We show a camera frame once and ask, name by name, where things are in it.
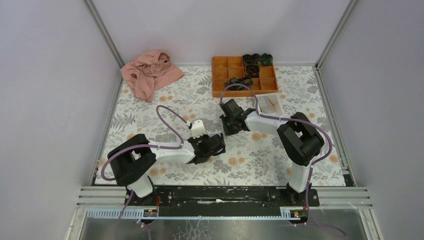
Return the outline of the white plastic card tray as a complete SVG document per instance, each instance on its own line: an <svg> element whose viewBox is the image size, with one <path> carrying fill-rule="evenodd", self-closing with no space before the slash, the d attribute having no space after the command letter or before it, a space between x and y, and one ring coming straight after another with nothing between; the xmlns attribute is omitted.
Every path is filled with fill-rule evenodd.
<svg viewBox="0 0 424 240"><path fill-rule="evenodd" d="M284 115L278 93L259 94L256 97L258 100L258 108L260 113L270 116Z"/></svg>

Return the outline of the black blue card holder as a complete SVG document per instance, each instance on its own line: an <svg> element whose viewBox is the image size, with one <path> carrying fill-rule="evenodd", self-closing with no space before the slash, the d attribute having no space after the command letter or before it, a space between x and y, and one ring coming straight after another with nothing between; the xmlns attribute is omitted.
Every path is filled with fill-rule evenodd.
<svg viewBox="0 0 424 240"><path fill-rule="evenodd" d="M224 135L223 135L223 133L216 133L215 134L216 136L218 136L219 137L219 141L220 141L220 149L218 149L215 153L214 153L214 155L215 156L218 156L218 155L220 155L220 154L223 154L223 153L225 153L226 152L226 144L225 144L225 140L224 140Z"/></svg>

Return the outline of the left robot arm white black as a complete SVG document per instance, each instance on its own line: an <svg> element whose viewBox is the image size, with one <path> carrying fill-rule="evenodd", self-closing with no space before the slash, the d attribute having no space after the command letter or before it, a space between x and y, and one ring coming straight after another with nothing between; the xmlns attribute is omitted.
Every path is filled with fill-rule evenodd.
<svg viewBox="0 0 424 240"><path fill-rule="evenodd" d="M149 177L154 164L203 164L225 152L222 134L190 137L183 143L149 141L144 134L137 134L110 151L107 160L116 184L126 187L142 205L148 206L155 200L155 187Z"/></svg>

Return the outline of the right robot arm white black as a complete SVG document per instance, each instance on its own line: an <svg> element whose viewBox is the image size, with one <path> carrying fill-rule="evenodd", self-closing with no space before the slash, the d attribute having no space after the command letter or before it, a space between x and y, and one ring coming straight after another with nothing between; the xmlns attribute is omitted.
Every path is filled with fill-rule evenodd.
<svg viewBox="0 0 424 240"><path fill-rule="evenodd" d="M254 108L244 110L234 99L220 103L220 116L224 134L231 136L241 131L261 132L279 137L283 148L292 161L292 174L288 180L287 201L293 206L301 205L309 187L311 160L321 152L325 141L318 130L301 112L292 117L265 115Z"/></svg>

